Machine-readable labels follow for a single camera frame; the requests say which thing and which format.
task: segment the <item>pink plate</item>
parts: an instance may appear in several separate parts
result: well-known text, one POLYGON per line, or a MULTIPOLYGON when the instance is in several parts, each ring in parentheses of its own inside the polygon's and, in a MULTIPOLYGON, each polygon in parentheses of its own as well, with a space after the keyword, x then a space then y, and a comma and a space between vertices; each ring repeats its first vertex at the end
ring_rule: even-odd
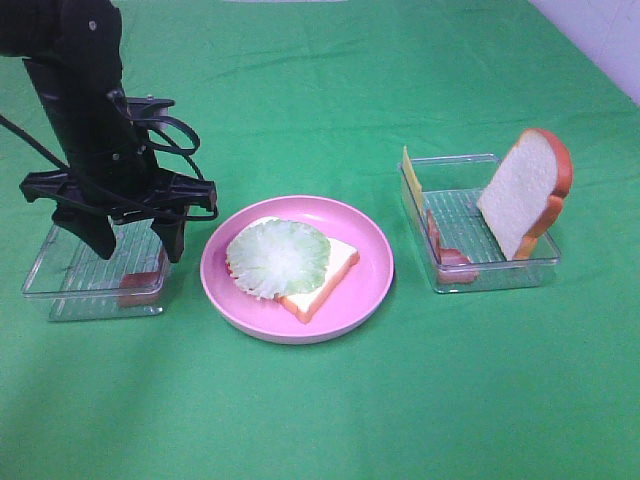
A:
POLYGON ((353 330, 374 312, 393 279, 393 253, 382 230, 345 203, 306 195, 277 197, 240 210, 216 229, 202 254, 200 278, 216 308, 243 332, 275 343, 317 343, 353 330), (360 253, 360 261, 306 325, 280 304, 242 292, 227 272, 229 242, 249 223, 269 215, 309 223, 360 253))

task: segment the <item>sandwich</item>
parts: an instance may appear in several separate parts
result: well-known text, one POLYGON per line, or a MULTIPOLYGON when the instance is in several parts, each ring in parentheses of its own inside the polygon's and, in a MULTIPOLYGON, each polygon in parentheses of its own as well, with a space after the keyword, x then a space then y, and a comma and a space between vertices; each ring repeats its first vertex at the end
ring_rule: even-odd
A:
POLYGON ((507 260, 530 257, 562 211, 572 182, 573 164, 562 141, 547 130, 525 130, 477 202, 507 260))
POLYGON ((273 216, 247 225, 226 253, 238 288, 280 303, 301 323, 311 321, 360 258, 356 247, 307 223, 273 216))

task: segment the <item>green tablecloth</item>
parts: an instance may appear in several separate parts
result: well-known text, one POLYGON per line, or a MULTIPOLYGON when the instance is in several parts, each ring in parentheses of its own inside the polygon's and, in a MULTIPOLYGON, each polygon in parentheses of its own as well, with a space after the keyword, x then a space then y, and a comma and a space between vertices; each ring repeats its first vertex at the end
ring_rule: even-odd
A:
MULTIPOLYGON (((0 478, 640 476, 640 111, 531 5, 115 4, 126 91, 176 99, 220 219, 188 225, 163 315, 48 323, 20 290, 53 205, 18 183, 50 167, 0 132, 0 478), (575 164, 557 280, 433 293, 402 146, 503 155, 529 126, 575 164), (396 276, 357 330, 291 347, 230 326, 199 260, 230 215, 298 193, 369 215, 396 276)), ((2 113, 59 153, 21 63, 0 78, 2 113)))

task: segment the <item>clear plastic container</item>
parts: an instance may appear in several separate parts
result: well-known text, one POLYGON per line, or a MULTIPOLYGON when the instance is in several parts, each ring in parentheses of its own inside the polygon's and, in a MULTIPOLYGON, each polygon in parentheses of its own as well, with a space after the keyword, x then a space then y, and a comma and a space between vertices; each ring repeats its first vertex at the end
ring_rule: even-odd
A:
POLYGON ((424 209, 411 193, 400 164, 402 200, 415 243, 433 289, 457 293, 537 287, 553 281, 560 250, 548 232, 527 260, 507 261, 487 227, 476 201, 493 177, 500 158, 493 154, 411 159, 422 186, 424 209), (444 265, 429 235, 425 212, 431 211, 444 248, 457 249, 470 263, 444 265))
POLYGON ((52 226, 22 289, 50 321, 158 315, 170 264, 150 220, 114 225, 109 260, 52 226))

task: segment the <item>bread crust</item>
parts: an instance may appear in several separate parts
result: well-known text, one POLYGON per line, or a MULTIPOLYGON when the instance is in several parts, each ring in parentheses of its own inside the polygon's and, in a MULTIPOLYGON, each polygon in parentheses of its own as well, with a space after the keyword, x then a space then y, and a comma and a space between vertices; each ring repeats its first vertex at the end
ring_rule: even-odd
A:
POLYGON ((344 262, 344 265, 338 272, 331 278, 331 280, 324 286, 320 294, 316 297, 316 299, 311 304, 309 311, 305 312, 298 308, 289 297, 278 297, 276 301, 280 303, 285 309, 291 312, 301 323, 309 323, 313 315, 318 311, 318 309, 322 306, 322 304, 327 300, 331 292, 336 288, 336 286, 342 281, 344 276, 347 274, 349 269, 358 263, 360 260, 360 254, 356 251, 354 252, 349 259, 344 262))
POLYGON ((564 207, 564 199, 569 194, 573 183, 573 163, 566 145, 553 132, 542 128, 525 130, 518 143, 525 141, 529 132, 536 132, 542 135, 553 150, 556 158, 557 177, 555 187, 547 200, 546 208, 522 237, 522 242, 513 256, 514 260, 525 260, 531 256, 538 238, 553 225, 558 215, 560 215, 564 207))

